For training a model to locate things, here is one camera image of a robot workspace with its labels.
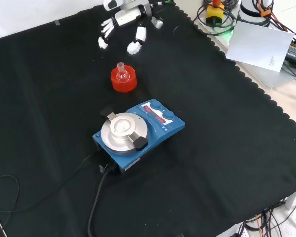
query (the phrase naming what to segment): small glass bottle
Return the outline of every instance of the small glass bottle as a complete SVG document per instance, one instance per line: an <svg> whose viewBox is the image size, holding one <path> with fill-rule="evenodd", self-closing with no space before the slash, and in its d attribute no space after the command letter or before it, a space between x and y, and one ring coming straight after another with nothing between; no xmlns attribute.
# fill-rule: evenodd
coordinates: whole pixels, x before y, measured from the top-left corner
<svg viewBox="0 0 296 237"><path fill-rule="evenodd" d="M116 78L119 81L127 81L130 78L129 72L125 70L124 63L118 63L117 64L118 72L116 75Z"/></svg>

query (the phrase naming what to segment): blue device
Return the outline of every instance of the blue device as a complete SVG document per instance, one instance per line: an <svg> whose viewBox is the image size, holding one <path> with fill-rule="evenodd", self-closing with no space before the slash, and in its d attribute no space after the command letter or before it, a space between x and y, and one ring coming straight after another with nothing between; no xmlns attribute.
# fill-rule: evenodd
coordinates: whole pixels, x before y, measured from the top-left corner
<svg viewBox="0 0 296 237"><path fill-rule="evenodd" d="M117 115L109 110L104 116L108 120L93 135L93 139L113 158L122 172L185 126L181 119L155 99Z"/></svg>

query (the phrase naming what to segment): blue knob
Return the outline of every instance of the blue knob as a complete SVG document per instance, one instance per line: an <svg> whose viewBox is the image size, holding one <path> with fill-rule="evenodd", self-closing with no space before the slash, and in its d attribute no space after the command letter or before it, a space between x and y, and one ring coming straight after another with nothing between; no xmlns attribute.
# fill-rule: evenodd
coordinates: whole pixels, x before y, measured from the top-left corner
<svg viewBox="0 0 296 237"><path fill-rule="evenodd" d="M159 101L152 101L150 103L151 107L155 110L160 110L161 109L161 103Z"/></svg>
<svg viewBox="0 0 296 237"><path fill-rule="evenodd" d="M174 113L172 111L165 111L163 113L163 117L165 119L168 119L168 120L173 120L174 119Z"/></svg>

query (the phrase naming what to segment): device label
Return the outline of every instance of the device label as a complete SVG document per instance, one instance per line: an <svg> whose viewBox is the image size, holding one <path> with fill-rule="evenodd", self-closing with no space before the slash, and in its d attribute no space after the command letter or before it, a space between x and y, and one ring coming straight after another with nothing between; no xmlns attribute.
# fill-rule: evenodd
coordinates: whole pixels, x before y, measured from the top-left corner
<svg viewBox="0 0 296 237"><path fill-rule="evenodd" d="M158 120L162 125L168 125L172 123L172 120L165 119L162 114L164 111L155 110L151 107L150 102L142 104L142 107L146 114L152 115L156 120Z"/></svg>

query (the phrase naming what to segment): scalloped edge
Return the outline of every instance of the scalloped edge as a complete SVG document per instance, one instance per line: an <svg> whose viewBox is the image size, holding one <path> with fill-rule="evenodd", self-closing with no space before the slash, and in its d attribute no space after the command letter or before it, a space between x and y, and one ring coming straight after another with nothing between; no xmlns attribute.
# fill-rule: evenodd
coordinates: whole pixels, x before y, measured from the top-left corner
<svg viewBox="0 0 296 237"><path fill-rule="evenodd" d="M178 12L181 13L184 17L186 17L186 18L191 22L191 24L193 24L193 25L195 26L196 30L198 30L200 33L204 33L204 32L202 31L202 29L200 29L199 26L196 25L196 24L193 22L192 18L190 18L190 17L188 16L188 14L186 14L183 10L181 10L181 9L176 5L175 2L174 2L174 8L177 9L177 10L179 10ZM226 59L226 54L225 54L223 51L221 51L220 48L219 48L218 46L215 46L215 45L216 45L215 42L212 41L212 39L211 39L210 37L208 37L208 36L206 36L206 38L210 41L210 44L213 46L213 48L214 48L215 50L217 50L217 51L219 52L219 54L221 54L222 56L224 56L224 58ZM237 65L237 63L236 63L235 61L233 61L233 60L230 60L230 61L234 63L234 68L235 68L235 70L238 71L239 75L240 75L241 77L245 78L245 80L249 80L248 82L249 82L250 84L248 84L248 85L249 85L249 86L253 86L253 87L255 87L256 89L258 89L258 91L261 93L261 95L262 95L263 97L265 97L266 100L270 101L271 104L274 104L275 107L276 107L276 109L279 110L279 111L283 114L283 118L284 118L285 120L288 121L288 125L293 125L293 126L292 126L293 129L296 130L296 122L295 122L294 120L290 119L289 114L285 113L284 110L283 110L283 108L282 108L281 106L278 106L277 102L276 102L275 100L272 100L272 99L271 99L271 96L265 93L265 90L264 90L264 89L260 88L258 84L256 84L255 82L253 82L253 80L245 74L245 72L241 71L240 67Z"/></svg>

